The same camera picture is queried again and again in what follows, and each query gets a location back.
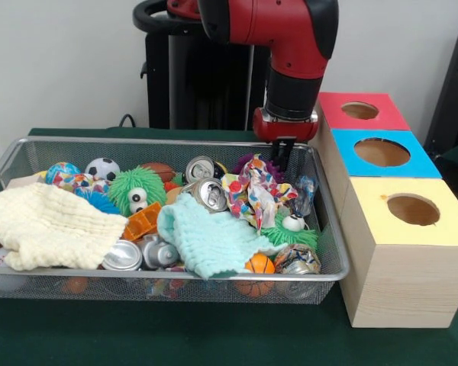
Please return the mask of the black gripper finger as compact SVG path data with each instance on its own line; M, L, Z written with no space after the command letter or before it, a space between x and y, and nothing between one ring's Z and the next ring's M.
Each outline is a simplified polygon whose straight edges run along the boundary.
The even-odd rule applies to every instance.
M293 146L295 144L294 139L284 139L282 141L283 152L282 152L282 170L285 171L289 164L290 155L292 153Z
M278 139L272 142L270 160L275 167L282 168L284 166L285 158L283 157L284 151L282 149L283 140Z

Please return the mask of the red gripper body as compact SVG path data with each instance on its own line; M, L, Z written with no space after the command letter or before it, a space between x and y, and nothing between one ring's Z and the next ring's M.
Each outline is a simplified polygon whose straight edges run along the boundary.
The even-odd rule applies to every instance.
M312 140L318 131L318 114L312 111L306 120L281 120L266 109L257 108L253 113L253 131L260 141L295 140L304 143Z

